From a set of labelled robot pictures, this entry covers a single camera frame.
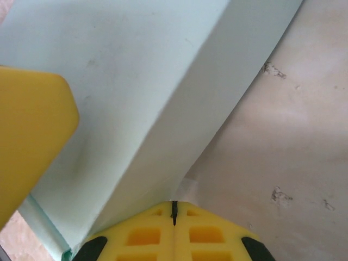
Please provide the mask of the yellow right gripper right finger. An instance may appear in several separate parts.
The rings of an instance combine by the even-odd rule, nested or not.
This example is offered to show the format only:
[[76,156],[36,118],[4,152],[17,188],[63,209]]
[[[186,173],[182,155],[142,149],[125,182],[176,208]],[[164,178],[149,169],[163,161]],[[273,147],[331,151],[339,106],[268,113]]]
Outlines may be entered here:
[[188,202],[173,203],[174,260],[275,260],[251,231]]

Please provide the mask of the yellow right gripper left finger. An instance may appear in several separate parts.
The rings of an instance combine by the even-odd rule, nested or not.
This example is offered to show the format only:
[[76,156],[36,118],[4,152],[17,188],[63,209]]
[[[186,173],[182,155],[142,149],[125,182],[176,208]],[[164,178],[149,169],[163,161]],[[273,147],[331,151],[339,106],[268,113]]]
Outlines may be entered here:
[[174,260],[172,203],[163,202],[90,236],[73,260]]

